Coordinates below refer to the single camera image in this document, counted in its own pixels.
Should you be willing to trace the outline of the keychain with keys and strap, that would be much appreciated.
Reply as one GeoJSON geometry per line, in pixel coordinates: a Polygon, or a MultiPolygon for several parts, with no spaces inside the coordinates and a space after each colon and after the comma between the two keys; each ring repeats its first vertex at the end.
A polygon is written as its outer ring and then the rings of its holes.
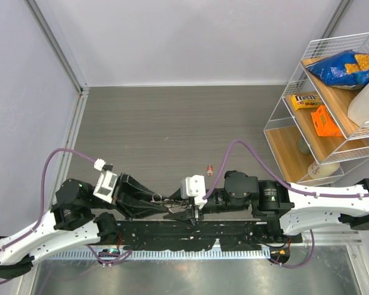
{"type": "Polygon", "coordinates": [[[158,193],[154,193],[151,196],[151,201],[165,207],[169,214],[173,213],[173,209],[186,209],[189,206],[189,203],[185,200],[172,200],[158,193]]]}

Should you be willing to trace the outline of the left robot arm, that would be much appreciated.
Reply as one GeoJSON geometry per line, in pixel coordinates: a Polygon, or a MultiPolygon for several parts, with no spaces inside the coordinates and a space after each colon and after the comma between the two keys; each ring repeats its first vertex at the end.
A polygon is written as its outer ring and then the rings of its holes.
{"type": "Polygon", "coordinates": [[[56,192],[56,203],[36,222],[8,236],[0,236],[0,278],[10,280],[64,250],[84,245],[110,245],[119,228],[108,210],[120,210],[114,198],[117,174],[100,174],[95,186],[67,179],[56,192]]]}

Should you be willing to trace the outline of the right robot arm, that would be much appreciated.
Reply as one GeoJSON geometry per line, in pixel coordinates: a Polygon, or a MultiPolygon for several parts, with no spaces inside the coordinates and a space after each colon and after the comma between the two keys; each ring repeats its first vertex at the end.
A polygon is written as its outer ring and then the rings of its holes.
{"type": "Polygon", "coordinates": [[[206,189],[201,175],[186,177],[168,200],[187,201],[191,209],[185,219],[191,222],[204,214],[251,209],[254,218],[267,223],[266,235],[273,242],[335,224],[369,230],[369,178],[348,187],[314,187],[231,170],[220,189],[206,189]]]}

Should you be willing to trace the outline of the small red key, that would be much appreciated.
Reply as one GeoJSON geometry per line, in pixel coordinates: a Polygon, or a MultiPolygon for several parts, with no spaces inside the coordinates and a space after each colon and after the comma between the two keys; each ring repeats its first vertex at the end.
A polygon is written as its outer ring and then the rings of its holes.
{"type": "Polygon", "coordinates": [[[207,167],[207,176],[213,176],[213,166],[208,165],[207,167]]]}

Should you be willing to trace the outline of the cream lotion bottle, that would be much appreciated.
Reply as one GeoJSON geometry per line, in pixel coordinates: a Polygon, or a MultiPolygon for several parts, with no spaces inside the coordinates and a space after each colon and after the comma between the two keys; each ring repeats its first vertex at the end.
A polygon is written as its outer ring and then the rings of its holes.
{"type": "Polygon", "coordinates": [[[318,164],[316,161],[310,164],[307,168],[307,173],[311,179],[327,178],[335,173],[340,168],[340,163],[318,164]]]}

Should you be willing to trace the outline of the yellow candy bag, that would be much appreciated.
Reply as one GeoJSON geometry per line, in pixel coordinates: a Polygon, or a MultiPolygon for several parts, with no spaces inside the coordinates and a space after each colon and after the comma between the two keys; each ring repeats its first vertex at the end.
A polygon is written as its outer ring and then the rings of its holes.
{"type": "Polygon", "coordinates": [[[294,110],[318,108],[323,105],[323,101],[319,95],[292,95],[291,103],[294,110]]]}

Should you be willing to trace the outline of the orange candy bag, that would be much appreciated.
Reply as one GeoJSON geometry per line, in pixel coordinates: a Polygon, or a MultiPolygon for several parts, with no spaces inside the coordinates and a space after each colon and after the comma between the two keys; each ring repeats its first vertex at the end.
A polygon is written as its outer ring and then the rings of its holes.
{"type": "Polygon", "coordinates": [[[325,105],[311,113],[312,122],[318,136],[343,137],[343,134],[325,105]]]}

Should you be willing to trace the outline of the white plastic bottle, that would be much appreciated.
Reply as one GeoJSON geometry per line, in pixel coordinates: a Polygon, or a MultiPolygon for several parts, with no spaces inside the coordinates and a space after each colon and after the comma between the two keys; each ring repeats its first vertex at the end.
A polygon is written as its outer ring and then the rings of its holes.
{"type": "Polygon", "coordinates": [[[369,83],[351,101],[347,116],[358,126],[369,121],[369,83]]]}

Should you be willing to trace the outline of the blue chips bag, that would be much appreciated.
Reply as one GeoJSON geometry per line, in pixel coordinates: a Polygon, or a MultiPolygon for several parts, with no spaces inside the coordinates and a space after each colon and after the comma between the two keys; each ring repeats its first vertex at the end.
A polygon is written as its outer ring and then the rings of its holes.
{"type": "Polygon", "coordinates": [[[326,86],[357,90],[369,83],[369,54],[347,50],[306,65],[306,69],[326,86]]]}

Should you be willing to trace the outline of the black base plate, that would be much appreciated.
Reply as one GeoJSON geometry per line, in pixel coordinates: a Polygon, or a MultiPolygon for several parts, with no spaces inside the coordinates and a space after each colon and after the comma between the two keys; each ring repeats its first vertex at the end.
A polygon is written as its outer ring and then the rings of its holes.
{"type": "Polygon", "coordinates": [[[217,240],[223,251],[255,250],[257,244],[301,243],[300,235],[288,237],[261,221],[201,221],[195,225],[179,221],[111,221],[93,245],[123,246],[133,251],[209,251],[217,240]]]}

